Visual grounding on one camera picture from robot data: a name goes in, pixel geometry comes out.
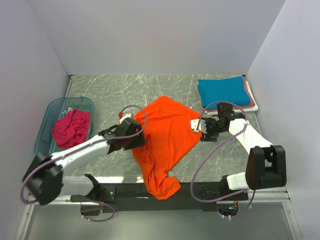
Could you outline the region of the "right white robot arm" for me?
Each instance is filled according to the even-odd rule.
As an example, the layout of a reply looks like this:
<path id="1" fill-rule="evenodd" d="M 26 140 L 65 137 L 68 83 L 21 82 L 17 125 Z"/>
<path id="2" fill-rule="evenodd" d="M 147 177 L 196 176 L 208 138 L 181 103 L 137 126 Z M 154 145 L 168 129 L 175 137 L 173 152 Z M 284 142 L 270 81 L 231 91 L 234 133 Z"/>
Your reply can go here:
<path id="1" fill-rule="evenodd" d="M 250 124 L 247 113 L 241 108 L 236 113 L 236 104 L 228 101 L 216 101 L 217 117 L 212 119 L 200 116 L 195 120 L 195 133 L 203 136 L 228 132 L 229 142 L 237 139 L 248 153 L 244 172 L 228 175 L 226 183 L 219 187 L 221 197 L 209 200 L 210 203 L 230 200 L 233 196 L 247 190 L 262 190 L 284 187 L 287 183 L 286 151 L 281 145 L 274 145 L 262 137 Z"/>

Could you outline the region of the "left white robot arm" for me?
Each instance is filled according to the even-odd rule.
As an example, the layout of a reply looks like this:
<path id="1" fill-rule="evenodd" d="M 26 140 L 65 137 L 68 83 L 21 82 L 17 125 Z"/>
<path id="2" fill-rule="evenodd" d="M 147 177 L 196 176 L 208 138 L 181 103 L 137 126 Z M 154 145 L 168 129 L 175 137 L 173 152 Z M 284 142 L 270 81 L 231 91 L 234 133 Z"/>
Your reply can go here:
<path id="1" fill-rule="evenodd" d="M 71 177 L 69 174 L 99 157 L 118 150 L 131 150 L 146 144 L 144 127 L 132 117 L 101 130 L 91 139 L 60 152 L 39 153 L 22 178 L 40 205 L 47 205 L 59 196 L 82 195 L 88 201 L 100 195 L 99 183 L 91 176 Z"/>

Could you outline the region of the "orange t shirt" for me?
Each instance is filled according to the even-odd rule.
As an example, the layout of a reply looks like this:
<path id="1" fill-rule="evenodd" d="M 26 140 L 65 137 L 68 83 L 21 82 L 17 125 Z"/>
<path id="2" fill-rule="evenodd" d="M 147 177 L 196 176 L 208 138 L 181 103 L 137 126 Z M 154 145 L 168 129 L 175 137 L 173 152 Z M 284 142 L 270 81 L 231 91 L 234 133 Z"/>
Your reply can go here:
<path id="1" fill-rule="evenodd" d="M 171 194 L 180 188 L 177 178 L 168 172 L 200 141 L 201 134 L 190 124 L 199 117 L 198 112 L 167 96 L 157 98 L 134 116 L 145 127 L 146 145 L 134 148 L 132 154 L 152 194 Z"/>

